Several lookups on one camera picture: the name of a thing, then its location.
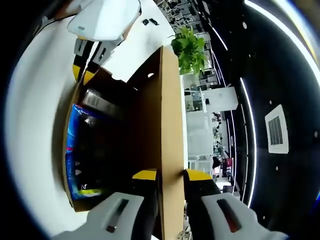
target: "potted plant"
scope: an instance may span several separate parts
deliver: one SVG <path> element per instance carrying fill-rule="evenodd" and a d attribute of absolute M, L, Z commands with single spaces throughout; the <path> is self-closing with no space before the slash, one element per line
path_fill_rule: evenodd
<path fill-rule="evenodd" d="M 187 74 L 193 70 L 194 74 L 199 74 L 205 68 L 204 46 L 205 40 L 194 35 L 192 27 L 181 27 L 180 33 L 172 40 L 171 46 L 178 56 L 180 74 Z"/>

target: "black ceiling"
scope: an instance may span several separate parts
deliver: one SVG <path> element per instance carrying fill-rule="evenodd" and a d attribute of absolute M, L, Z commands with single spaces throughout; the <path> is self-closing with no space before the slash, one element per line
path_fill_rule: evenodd
<path fill-rule="evenodd" d="M 243 196 L 250 197 L 254 168 L 253 128 L 248 102 L 240 78 L 248 91 L 257 138 L 257 172 L 251 208 L 259 222 L 271 229 L 292 234 L 315 202 L 320 190 L 320 86 L 298 48 L 279 27 L 241 0 L 206 0 L 198 9 L 225 83 L 235 86 L 244 108 L 248 133 L 248 179 Z M 281 11 L 268 5 L 268 11 Z M 227 50 L 209 26 L 216 29 Z M 298 32 L 284 14 L 281 20 Z M 268 152 L 265 116 L 279 104 L 287 122 L 289 154 Z M 237 139 L 237 182 L 243 183 L 246 139 L 242 111 L 234 112 Z"/>

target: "cardboard box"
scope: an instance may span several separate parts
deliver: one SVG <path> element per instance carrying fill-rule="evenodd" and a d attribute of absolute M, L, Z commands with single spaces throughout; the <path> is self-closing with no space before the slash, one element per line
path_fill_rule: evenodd
<path fill-rule="evenodd" d="M 101 85 L 108 101 L 126 110 L 127 131 L 123 136 L 123 152 L 120 156 L 122 179 L 129 179 L 138 171 L 157 168 L 161 172 L 161 196 L 159 213 L 162 239 L 176 239 L 183 230 L 184 221 L 184 169 L 183 122 L 181 85 L 178 59 L 168 48 L 161 47 L 135 72 L 130 80 L 113 80 L 100 69 L 92 82 Z M 77 84 L 70 108 L 79 101 L 85 87 Z M 67 135 L 69 114 L 64 137 Z M 87 211 L 101 201 L 73 201 L 66 179 L 64 138 L 63 172 L 67 196 L 76 212 Z"/>

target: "white table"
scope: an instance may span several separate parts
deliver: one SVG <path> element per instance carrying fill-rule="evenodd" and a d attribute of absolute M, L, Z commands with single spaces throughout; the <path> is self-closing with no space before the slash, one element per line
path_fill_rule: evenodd
<path fill-rule="evenodd" d="M 153 0 L 140 0 L 141 15 L 110 58 L 102 65 L 115 80 L 127 82 L 135 71 L 161 46 L 169 46 L 175 32 Z M 159 25 L 144 25 L 144 19 L 153 18 Z"/>

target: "ceiling vent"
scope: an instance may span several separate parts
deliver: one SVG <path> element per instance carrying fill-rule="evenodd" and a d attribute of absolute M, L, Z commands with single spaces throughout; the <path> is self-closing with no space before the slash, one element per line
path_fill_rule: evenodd
<path fill-rule="evenodd" d="M 278 105 L 264 119 L 269 153 L 287 154 L 289 152 L 288 130 L 282 105 Z"/>

